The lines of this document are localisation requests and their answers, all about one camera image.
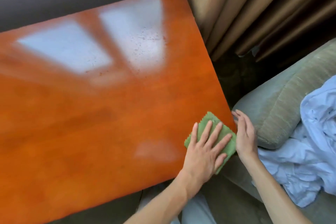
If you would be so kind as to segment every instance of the hand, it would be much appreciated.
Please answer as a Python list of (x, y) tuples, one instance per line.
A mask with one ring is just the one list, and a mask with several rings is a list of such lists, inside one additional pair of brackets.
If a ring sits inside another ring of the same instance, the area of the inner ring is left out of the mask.
[(220, 152), (227, 145), (232, 135), (227, 134), (216, 146), (212, 147), (223, 124), (221, 122), (217, 124), (209, 137), (211, 127), (212, 121), (209, 121), (199, 142), (197, 142), (198, 124), (195, 123), (192, 128), (190, 144), (184, 159), (183, 168), (179, 174), (185, 176), (188, 181), (189, 199), (196, 195), (202, 185), (211, 178), (227, 157), (227, 154), (220, 154)]
[(239, 110), (232, 111), (232, 114), (238, 118), (238, 121), (235, 122), (238, 126), (236, 150), (239, 158), (243, 163), (251, 158), (259, 158), (256, 134), (251, 120)]

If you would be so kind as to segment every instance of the wood grain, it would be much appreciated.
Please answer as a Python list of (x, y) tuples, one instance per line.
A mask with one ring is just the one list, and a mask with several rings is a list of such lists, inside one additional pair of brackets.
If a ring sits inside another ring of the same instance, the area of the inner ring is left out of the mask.
[(207, 111), (236, 131), (187, 0), (1, 33), (0, 85), (2, 223), (45, 223), (175, 177)]

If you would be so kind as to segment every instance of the beige curtain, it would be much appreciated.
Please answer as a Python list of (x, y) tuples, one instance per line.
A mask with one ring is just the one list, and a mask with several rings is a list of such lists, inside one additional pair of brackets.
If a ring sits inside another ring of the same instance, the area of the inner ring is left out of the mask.
[(259, 61), (336, 14), (336, 0), (189, 1), (213, 61), (249, 51)]

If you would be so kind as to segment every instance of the gray pants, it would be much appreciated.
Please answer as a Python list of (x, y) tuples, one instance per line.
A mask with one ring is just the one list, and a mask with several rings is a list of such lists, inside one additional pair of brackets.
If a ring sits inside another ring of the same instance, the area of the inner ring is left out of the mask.
[[(138, 211), (147, 205), (154, 197), (165, 189), (163, 184), (158, 184), (143, 191)], [(171, 224), (181, 224), (177, 216)], [(197, 193), (182, 210), (182, 224), (216, 224), (210, 212), (208, 203), (201, 192)]]

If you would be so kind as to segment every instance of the green microfiber cloth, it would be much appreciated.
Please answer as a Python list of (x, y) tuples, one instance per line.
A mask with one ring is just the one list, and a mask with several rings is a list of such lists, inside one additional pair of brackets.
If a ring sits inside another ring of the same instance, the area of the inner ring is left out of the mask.
[[(216, 125), (220, 122), (220, 120), (212, 113), (212, 112), (208, 112), (203, 119), (201, 120), (201, 122), (198, 124), (198, 130), (197, 130), (197, 141), (200, 140), (201, 135), (205, 129), (206, 124), (208, 123), (209, 120), (212, 120), (212, 127), (210, 130), (210, 134), (212, 134), (212, 132), (214, 131)], [(227, 157), (224, 160), (223, 164), (217, 169), (216, 171), (216, 175), (218, 175), (218, 173), (220, 172), (220, 170), (222, 169), (222, 167), (224, 166), (224, 164), (229, 160), (229, 158), (236, 152), (236, 134), (232, 132), (231, 129), (229, 129), (229, 127), (225, 126), (223, 124), (223, 128), (221, 130), (221, 132), (218, 135), (218, 139), (217, 141), (214, 143), (214, 146), (223, 139), (223, 137), (225, 135), (227, 135), (228, 133), (232, 134), (232, 138), (229, 141), (229, 143), (225, 146), (225, 148), (222, 150), (221, 153), (226, 153)], [(191, 133), (188, 136), (188, 138), (184, 141), (184, 146), (186, 148), (188, 148), (189, 144), (190, 144), (190, 139), (191, 139)]]

